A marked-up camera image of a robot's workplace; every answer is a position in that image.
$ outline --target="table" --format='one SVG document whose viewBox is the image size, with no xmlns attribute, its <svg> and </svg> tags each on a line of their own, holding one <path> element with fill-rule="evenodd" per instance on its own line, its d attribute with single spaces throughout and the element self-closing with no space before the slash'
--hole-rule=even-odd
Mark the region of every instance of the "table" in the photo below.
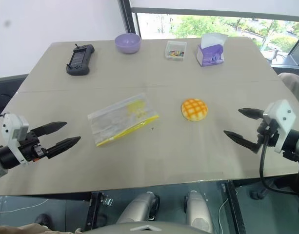
<svg viewBox="0 0 299 234">
<path fill-rule="evenodd" d="M 164 58 L 166 40 L 143 40 L 134 55 L 119 53 L 113 41 L 91 41 L 95 53 L 90 73 L 65 72 L 74 42 L 52 44 L 5 111 L 23 115 L 34 128 L 67 121 L 58 132 L 40 138 L 44 147 L 81 136 L 54 159 L 18 166 L 0 179 L 0 195 L 58 194 L 101 191 L 201 180 L 259 176 L 259 155 L 235 144 L 230 130 L 256 141 L 259 121 L 237 110 L 265 109 L 287 99 L 297 120 L 299 103 L 248 38 L 229 38 L 225 63 L 200 67 L 199 39 L 185 39 L 183 62 Z M 160 118 L 112 143 L 96 147 L 87 115 L 138 93 L 146 93 Z M 206 119 L 186 121 L 180 105 L 200 98 L 209 109 Z M 0 145 L 4 144 L 0 135 Z M 269 149 L 265 176 L 296 173 L 298 165 Z"/>
</svg>

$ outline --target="floor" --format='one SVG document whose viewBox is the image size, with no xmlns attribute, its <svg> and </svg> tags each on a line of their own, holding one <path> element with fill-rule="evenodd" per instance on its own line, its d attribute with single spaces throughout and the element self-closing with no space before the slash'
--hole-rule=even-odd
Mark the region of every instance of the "floor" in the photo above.
<svg viewBox="0 0 299 234">
<path fill-rule="evenodd" d="M 263 200 L 252 200 L 249 192 L 258 184 L 237 188 L 239 205 L 248 234 L 299 234 L 299 200 L 295 196 L 270 193 Z M 110 207 L 101 206 L 100 214 L 107 216 L 107 225 L 114 224 L 128 203 L 138 194 L 152 191 L 160 196 L 160 209 L 157 221 L 185 223 L 183 199 L 188 191 L 196 190 L 207 200 L 216 233 L 219 233 L 218 209 L 225 200 L 220 182 L 199 182 L 155 186 L 150 188 L 104 191 L 114 199 Z M 45 199 L 17 196 L 0 196 L 0 212 L 34 206 Z M 33 223 L 40 213 L 51 215 L 55 230 L 73 232 L 84 227 L 88 202 L 48 200 L 44 204 L 12 213 L 0 213 L 0 225 L 22 226 Z M 221 211 L 224 234 L 234 234 L 235 229 L 228 202 Z"/>
</svg>

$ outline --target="white wall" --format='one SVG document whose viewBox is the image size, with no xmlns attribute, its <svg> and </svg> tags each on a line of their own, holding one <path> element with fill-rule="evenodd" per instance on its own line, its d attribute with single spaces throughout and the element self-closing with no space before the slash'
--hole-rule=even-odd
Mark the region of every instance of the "white wall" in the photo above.
<svg viewBox="0 0 299 234">
<path fill-rule="evenodd" d="M 0 0 L 0 77 L 29 73 L 52 42 L 122 33 L 117 0 Z"/>
<path fill-rule="evenodd" d="M 131 7 L 239 11 L 299 16 L 299 0 L 130 0 Z"/>
</svg>

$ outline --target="window frame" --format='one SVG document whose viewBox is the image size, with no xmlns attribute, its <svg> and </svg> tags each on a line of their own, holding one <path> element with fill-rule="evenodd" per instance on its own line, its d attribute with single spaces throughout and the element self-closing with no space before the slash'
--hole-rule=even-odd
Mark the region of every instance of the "window frame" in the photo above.
<svg viewBox="0 0 299 234">
<path fill-rule="evenodd" d="M 243 17 L 243 18 L 286 20 L 286 21 L 299 22 L 299 16 L 286 16 L 286 15 L 275 15 L 275 14 L 266 14 L 266 13 L 234 12 L 234 11 L 213 11 L 213 10 L 172 9 L 172 8 L 141 8 L 141 7 L 131 7 L 129 0 L 118 0 L 118 1 L 122 8 L 122 12 L 126 13 L 126 17 L 123 17 L 125 25 L 128 25 L 128 27 L 131 28 L 131 22 L 133 22 L 132 26 L 134 30 L 127 30 L 127 32 L 137 33 L 140 37 L 141 37 L 141 31 L 139 26 L 138 13 Z M 287 58 L 284 60 L 282 64 L 272 64 L 272 66 L 299 68 L 299 40 L 293 46 L 293 48 L 287 55 Z"/>
</svg>

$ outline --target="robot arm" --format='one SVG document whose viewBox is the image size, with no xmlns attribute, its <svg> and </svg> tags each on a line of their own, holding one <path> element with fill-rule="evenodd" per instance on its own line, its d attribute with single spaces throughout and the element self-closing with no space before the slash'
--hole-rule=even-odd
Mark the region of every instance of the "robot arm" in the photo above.
<svg viewBox="0 0 299 234">
<path fill-rule="evenodd" d="M 239 112 L 253 119 L 262 119 L 258 127 L 258 141 L 252 143 L 234 132 L 224 131 L 234 142 L 257 153 L 263 144 L 265 136 L 269 136 L 267 146 L 275 147 L 275 152 L 281 153 L 289 160 L 299 159 L 299 131 L 293 130 L 296 120 L 292 108 L 287 100 L 271 103 L 265 111 L 251 108 L 239 109 Z"/>
<path fill-rule="evenodd" d="M 67 122 L 52 122 L 28 132 L 29 124 L 24 117 L 15 114 L 4 114 L 3 117 L 1 133 L 6 146 L 0 146 L 0 177 L 19 164 L 36 162 L 45 156 L 50 159 L 74 146 L 81 138 L 68 138 L 45 149 L 38 137 L 59 130 Z"/>
</svg>

